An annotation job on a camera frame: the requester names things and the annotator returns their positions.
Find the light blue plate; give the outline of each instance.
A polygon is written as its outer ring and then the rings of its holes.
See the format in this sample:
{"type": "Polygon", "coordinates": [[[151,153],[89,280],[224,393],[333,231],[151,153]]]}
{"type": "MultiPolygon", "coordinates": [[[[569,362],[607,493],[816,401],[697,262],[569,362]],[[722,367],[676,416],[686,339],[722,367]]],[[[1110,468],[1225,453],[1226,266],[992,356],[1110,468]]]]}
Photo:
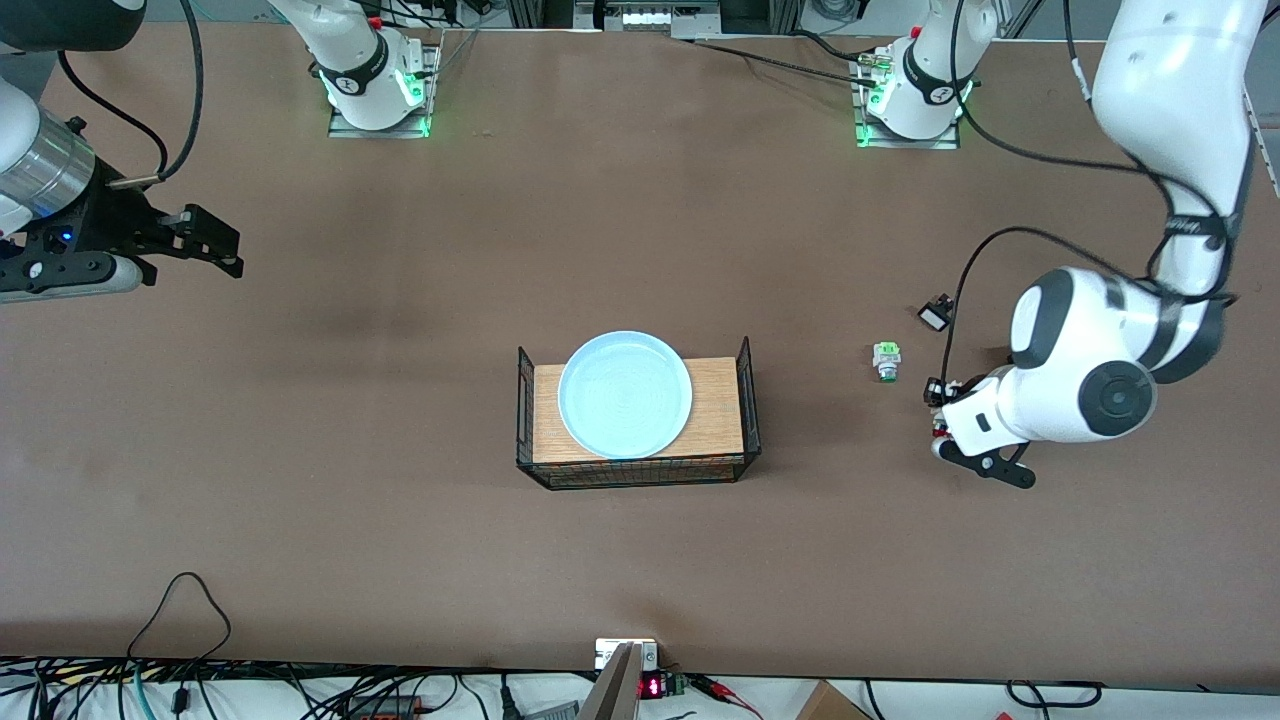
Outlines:
{"type": "Polygon", "coordinates": [[[561,418],[579,445],[608,460],[648,457],[685,429],[694,386],[669,345],[634,331],[577,348],[559,384],[561,418]]]}

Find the table surface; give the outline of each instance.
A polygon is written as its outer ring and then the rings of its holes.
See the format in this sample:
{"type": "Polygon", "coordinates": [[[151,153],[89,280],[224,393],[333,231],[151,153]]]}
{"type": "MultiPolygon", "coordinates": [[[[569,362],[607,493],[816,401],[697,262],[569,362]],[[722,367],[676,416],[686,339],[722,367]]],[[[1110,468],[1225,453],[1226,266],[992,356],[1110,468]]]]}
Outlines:
{"type": "MultiPolygon", "coordinates": [[[[943,337],[914,311],[1007,224],[1139,269],[1164,219],[1142,178],[969,131],[858,149],[846,86],[623,33],[485,32],[430,140],[335,141],[289,28],[202,29],[200,141],[151,197],[237,227],[246,274],[160,260],[155,288],[4,309],[0,652],[120,655],[191,569],[229,657],[568,669],[652,635],[716,673],[1280,683],[1261,163],[1220,356],[1130,437],[1032,447],[1018,491],[929,454],[943,337]],[[742,482],[552,493],[515,468],[517,346],[552,361],[618,328],[686,357],[750,336],[764,454],[742,482]],[[882,340],[897,384],[870,368],[882,340]]],[[[840,69],[800,40],[740,46],[840,69]]],[[[182,27],[74,60],[178,142],[182,27]]],[[[997,135],[1120,159],[1060,45],[998,44],[982,77],[997,135]]],[[[46,105],[150,170],[63,78],[46,105]]],[[[1019,292],[1068,261],[1016,236],[984,254],[957,375],[1005,355],[1019,292]]],[[[218,634],[186,584],[138,651],[218,634]]]]}

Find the wire basket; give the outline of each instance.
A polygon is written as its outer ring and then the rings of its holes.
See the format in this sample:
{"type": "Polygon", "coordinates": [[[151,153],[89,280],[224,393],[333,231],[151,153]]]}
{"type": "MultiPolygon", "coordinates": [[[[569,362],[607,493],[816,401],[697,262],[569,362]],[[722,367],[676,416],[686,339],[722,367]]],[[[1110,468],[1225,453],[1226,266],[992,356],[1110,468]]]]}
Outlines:
{"type": "MultiPolygon", "coordinates": [[[[637,460],[538,461],[535,447],[536,370],[520,348],[516,402],[516,466],[547,489],[622,488],[677,486],[694,483],[732,483],[760,455],[760,428],[755,414],[755,383],[751,377],[751,343],[742,338],[735,360],[737,386],[737,424],[741,446],[737,451],[705,455],[663,455],[637,460]]],[[[694,397],[698,402],[695,383],[694,397]]],[[[678,447],[680,441],[669,448],[678,447]]]]}

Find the black object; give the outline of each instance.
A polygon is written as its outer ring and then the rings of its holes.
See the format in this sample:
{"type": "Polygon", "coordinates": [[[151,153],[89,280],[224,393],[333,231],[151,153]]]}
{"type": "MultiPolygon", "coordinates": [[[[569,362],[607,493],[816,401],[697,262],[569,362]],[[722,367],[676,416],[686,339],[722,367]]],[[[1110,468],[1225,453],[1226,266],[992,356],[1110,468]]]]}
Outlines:
{"type": "Polygon", "coordinates": [[[1187,347],[1176,357],[1152,370],[1151,377],[1160,384],[1176,383],[1207,365],[1222,347],[1224,310],[1226,310],[1225,301],[1210,300],[1199,328],[1187,347]]]}
{"type": "Polygon", "coordinates": [[[108,187],[122,178],[97,159],[79,197],[47,218],[27,223],[24,245],[0,240],[0,292],[40,293],[101,283],[115,273],[116,256],[132,260],[146,286],[155,284],[156,268],[142,255],[204,260],[233,278],[244,273],[239,232],[198,205],[165,215],[138,188],[108,187]],[[37,263],[40,272],[32,277],[37,263]]]}
{"type": "Polygon", "coordinates": [[[755,416],[751,345],[742,338],[737,354],[737,401],[742,424],[742,452],[645,457],[640,460],[588,460],[534,462],[534,363],[520,348],[516,405],[516,466],[547,489],[625,488],[695,483],[732,483],[760,455],[760,428],[755,416]]]}
{"type": "Polygon", "coordinates": [[[951,311],[955,306],[955,301],[946,293],[942,293],[925,302],[915,315],[934,332],[942,332],[951,324],[951,311]]]}
{"type": "Polygon", "coordinates": [[[941,378],[929,378],[924,383],[924,404],[929,407],[942,407],[960,395],[959,388],[948,388],[941,378]]]}
{"type": "Polygon", "coordinates": [[[412,696],[360,696],[351,698],[347,720],[415,720],[422,703],[412,696]]]}
{"type": "Polygon", "coordinates": [[[95,53],[124,47],[146,14],[146,3],[127,10],[115,0],[4,0],[0,42],[28,53],[95,53]]]}
{"type": "Polygon", "coordinates": [[[1137,428],[1155,402],[1151,375],[1140,365],[1111,360],[1089,370],[1076,393],[1084,423],[1100,436],[1116,437],[1137,428]]]}
{"type": "Polygon", "coordinates": [[[1027,489],[1036,484],[1036,473],[1018,461],[1027,452],[1027,446],[1029,445],[1029,442],[1019,445],[1018,450],[1006,460],[1000,455],[998,448],[983,452],[982,455],[968,456],[960,452],[956,441],[947,439],[942,441],[938,446],[937,455],[947,462],[973,470],[979,478],[993,478],[1015,488],[1027,489]]]}
{"type": "Polygon", "coordinates": [[[524,715],[516,707],[516,698],[511,694],[511,687],[507,685],[506,673],[502,674],[502,689],[499,694],[502,696],[502,720],[524,720],[524,715]]]}
{"type": "Polygon", "coordinates": [[[191,691],[187,688],[178,688],[173,691],[173,705],[169,710],[174,715],[182,715],[188,707],[191,707],[191,691]]]}

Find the electrical wire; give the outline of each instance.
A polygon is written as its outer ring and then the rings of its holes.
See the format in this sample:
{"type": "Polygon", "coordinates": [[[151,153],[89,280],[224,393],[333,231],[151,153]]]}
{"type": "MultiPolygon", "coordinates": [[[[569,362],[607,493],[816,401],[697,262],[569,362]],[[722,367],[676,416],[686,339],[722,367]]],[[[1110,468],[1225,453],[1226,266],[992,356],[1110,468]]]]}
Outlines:
{"type": "Polygon", "coordinates": [[[196,133],[200,132],[200,113],[205,106],[205,53],[200,44],[200,23],[191,9],[191,0],[178,0],[182,5],[182,14],[187,17],[187,29],[191,35],[191,56],[196,72],[196,90],[191,99],[191,124],[187,127],[187,140],[183,141],[178,156],[173,165],[156,173],[161,181],[172,178],[187,163],[191,149],[196,145],[196,133]]]}
{"type": "Polygon", "coordinates": [[[1078,702],[1046,701],[1043,693],[1041,693],[1039,688],[1036,687],[1036,683],[1032,683],[1030,680],[1009,680],[1005,683],[1005,693],[1009,696],[1009,700],[1029,710],[1043,710],[1044,717],[1048,717],[1048,708],[1051,707],[1061,710],[1084,710],[1085,707],[1093,707],[1102,701],[1102,683],[1061,683],[1060,687],[1087,688],[1092,689],[1093,694],[1078,702]],[[1018,697],[1018,693],[1014,692],[1015,685],[1021,685],[1032,691],[1036,700],[1027,701],[1018,697]]]}
{"type": "Polygon", "coordinates": [[[879,703],[876,702],[876,689],[872,688],[870,678],[863,679],[863,684],[867,685],[867,700],[872,703],[872,712],[876,714],[876,720],[884,720],[884,714],[879,711],[879,703]]]}
{"type": "Polygon", "coordinates": [[[476,702],[480,703],[480,715],[484,716],[484,720],[489,720],[489,710],[485,708],[484,700],[480,697],[480,693],[477,693],[474,689],[471,689],[471,687],[467,685],[466,679],[463,679],[461,676],[458,678],[458,683],[462,685],[462,689],[467,691],[468,693],[471,693],[476,698],[476,702]]]}
{"type": "Polygon", "coordinates": [[[201,592],[205,593],[205,600],[209,602],[209,606],[214,609],[214,612],[216,612],[218,616],[221,619],[223,628],[224,628],[223,638],[220,641],[218,641],[218,644],[215,644],[214,647],[206,650],[200,656],[197,656],[195,659],[195,662],[202,662],[202,661],[205,661],[206,659],[209,659],[210,655],[212,655],[212,653],[218,652],[219,650],[221,650],[221,647],[224,644],[227,644],[227,642],[229,639],[232,639],[232,620],[230,620],[230,618],[227,616],[227,612],[223,610],[223,606],[218,605],[218,601],[214,600],[212,593],[209,592],[209,585],[205,584],[205,579],[201,578],[198,573],[193,573],[191,570],[186,570],[183,573],[178,573],[177,575],[173,577],[173,579],[169,580],[169,585],[165,587],[164,594],[160,597],[160,605],[156,605],[156,609],[151,614],[151,618],[147,619],[147,621],[142,625],[142,629],[138,630],[137,634],[133,635],[132,641],[129,641],[129,647],[125,648],[125,651],[124,651],[125,660],[129,660],[129,661],[136,660],[136,657],[133,655],[133,648],[137,647],[138,641],[142,639],[142,635],[145,635],[146,632],[151,629],[151,625],[156,621],[156,618],[160,616],[160,611],[164,610],[165,603],[169,602],[169,594],[173,593],[174,585],[177,585],[178,580],[180,580],[183,578],[191,578],[191,579],[196,580],[196,583],[200,584],[201,592]]]}
{"type": "Polygon", "coordinates": [[[133,666],[133,692],[138,696],[138,706],[142,707],[142,715],[147,720],[156,720],[156,714],[151,711],[151,701],[147,700],[147,693],[142,689],[142,666],[133,666]]]}
{"type": "MultiPolygon", "coordinates": [[[[1048,164],[1053,164],[1053,165],[1066,165],[1066,167],[1074,167],[1074,168],[1087,168],[1087,169],[1096,169],[1096,170],[1112,170],[1112,172],[1119,172],[1119,173],[1138,174],[1138,176],[1144,176],[1144,177],[1151,178],[1151,179],[1157,179],[1158,178],[1161,181],[1170,182],[1172,184],[1176,184],[1176,186],[1184,188],[1187,192],[1190,192],[1192,195],[1194,195],[1201,202],[1204,204],[1206,208],[1208,208],[1208,210],[1211,213],[1211,217],[1217,223],[1224,223],[1224,218],[1222,218],[1221,213],[1217,210],[1217,208],[1215,208],[1213,202],[1208,199],[1208,196],[1206,196],[1203,192],[1201,192],[1197,187],[1194,187],[1192,184],[1188,184],[1188,183],[1185,183],[1185,182],[1183,182],[1183,181],[1180,181],[1178,178],[1172,178],[1172,177],[1169,177],[1169,176],[1166,176],[1164,173],[1158,173],[1158,172],[1151,170],[1149,168],[1146,168],[1144,165],[1130,167],[1130,165],[1121,165],[1121,164],[1117,164],[1117,163],[1103,163],[1103,161],[1096,161],[1096,160],[1076,160],[1076,159],[1073,159],[1073,158],[1061,158],[1061,156],[1057,156],[1057,155],[1047,155],[1044,152],[1038,152],[1038,151],[1034,151],[1034,150],[1027,150],[1027,149],[1019,147],[1016,145],[1012,145],[1010,142],[1006,142],[1006,141],[996,137],[995,135],[992,135],[991,132],[988,132],[984,127],[982,127],[982,124],[979,124],[978,120],[973,117],[973,113],[969,110],[969,106],[965,104],[964,96],[963,96],[963,92],[961,92],[961,88],[960,88],[960,78],[956,76],[956,36],[957,36],[957,33],[960,31],[960,19],[961,19],[963,12],[964,12],[964,0],[960,0],[956,4],[955,17],[952,18],[952,24],[951,24],[951,47],[950,47],[950,50],[951,50],[951,55],[950,55],[950,60],[951,60],[951,88],[955,92],[955,99],[956,99],[956,102],[960,106],[961,114],[964,115],[964,118],[966,120],[969,120],[969,124],[973,127],[973,129],[978,135],[980,135],[983,137],[983,140],[986,140],[987,142],[991,142],[992,145],[1000,147],[1001,150],[1006,150],[1009,152],[1012,152],[1014,155],[1019,155],[1021,158],[1027,158],[1027,159],[1030,159],[1030,160],[1038,160],[1038,161],[1048,163],[1048,164]]],[[[1166,233],[1164,241],[1161,241],[1160,246],[1157,246],[1156,252],[1153,252],[1152,256],[1148,258],[1148,263],[1147,263],[1147,265],[1148,265],[1148,274],[1152,274],[1152,273],[1149,273],[1149,269],[1155,265],[1155,261],[1158,258],[1160,251],[1165,247],[1165,245],[1167,243],[1167,241],[1169,241],[1170,237],[1171,236],[1166,233]]],[[[1162,287],[1158,287],[1158,286],[1157,286],[1157,288],[1153,292],[1156,292],[1157,295],[1160,295],[1162,297],[1175,299],[1178,301],[1181,301],[1181,302],[1185,302],[1185,304],[1189,304],[1189,305],[1190,304],[1196,304],[1196,302],[1202,302],[1202,301],[1206,301],[1206,300],[1225,300],[1228,302],[1233,302],[1234,301],[1234,296],[1231,296],[1230,293],[1221,293],[1221,291],[1222,291],[1224,286],[1226,284],[1228,275],[1230,274],[1231,260],[1234,258],[1234,249],[1235,249],[1235,242],[1231,238],[1226,238],[1226,242],[1222,246],[1222,263],[1221,263],[1221,266],[1219,269],[1217,279],[1213,282],[1213,286],[1207,292],[1203,292],[1201,295],[1188,296],[1188,295],[1181,295],[1181,293],[1171,292],[1171,291],[1169,291],[1166,288],[1162,288],[1162,287]]]]}
{"type": "Polygon", "coordinates": [[[746,710],[751,715],[755,715],[756,720],[764,720],[764,716],[760,715],[759,710],[751,707],[751,705],[749,702],[746,702],[745,700],[742,700],[742,698],[740,698],[737,696],[733,696],[733,697],[728,698],[726,702],[728,702],[730,705],[732,705],[735,707],[741,707],[742,710],[746,710]]]}
{"type": "Polygon", "coordinates": [[[120,118],[125,123],[128,123],[128,124],[133,126],[134,128],[137,128],[142,135],[145,135],[148,138],[151,138],[151,142],[155,143],[156,150],[160,152],[160,163],[156,165],[156,174],[160,174],[161,172],[164,172],[165,165],[169,164],[169,147],[164,143],[164,138],[161,138],[156,133],[156,131],[154,131],[150,127],[147,127],[147,124],[143,123],[142,120],[140,120],[140,119],[134,118],[133,115],[125,113],[124,110],[116,108],[110,100],[102,97],[97,92],[93,92],[92,88],[90,88],[87,85],[84,85],[84,81],[82,81],[79,78],[79,76],[76,74],[76,70],[72,69],[72,64],[70,64],[70,60],[67,59],[67,51],[65,50],[59,50],[58,51],[58,67],[63,69],[63,74],[67,76],[67,79],[70,81],[72,87],[74,87],[76,90],[78,90],[81,92],[81,95],[83,95],[84,97],[88,97],[90,100],[92,100],[93,102],[96,102],[99,106],[101,106],[104,110],[106,110],[108,113],[111,113],[116,118],[120,118]]]}
{"type": "Polygon", "coordinates": [[[844,53],[841,50],[837,50],[832,44],[827,42],[827,40],[820,35],[818,35],[817,32],[809,32],[808,29],[804,28],[796,28],[795,32],[792,32],[791,35],[808,37],[809,40],[818,44],[818,47],[822,47],[823,53],[850,63],[856,63],[859,55],[869,55],[876,51],[876,46],[873,45],[867,50],[859,50],[858,53],[844,53]]]}
{"type": "Polygon", "coordinates": [[[796,65],[794,63],[787,63],[785,60],[777,60],[777,59],[773,59],[773,58],[765,58],[764,55],[756,55],[755,53],[748,53],[745,50],[737,50],[736,47],[726,47],[723,45],[708,45],[705,42],[696,42],[696,41],[692,41],[692,40],[685,40],[682,42],[689,42],[690,45],[694,45],[696,47],[705,47],[708,50],[716,50],[717,53],[728,53],[730,55],[737,55],[739,58],[746,58],[748,60],[755,60],[755,61],[765,63],[765,64],[769,64],[769,65],[777,65],[780,68],[785,68],[785,69],[794,70],[794,72],[797,72],[797,73],[805,73],[805,74],[817,76],[817,77],[838,79],[841,82],[851,82],[854,85],[860,85],[863,87],[876,87],[876,82],[872,81],[872,79],[868,79],[868,78],[858,78],[858,77],[851,77],[851,76],[847,76],[847,74],[829,73],[827,70],[819,70],[819,69],[814,69],[814,68],[806,68],[804,65],[796,65]]]}

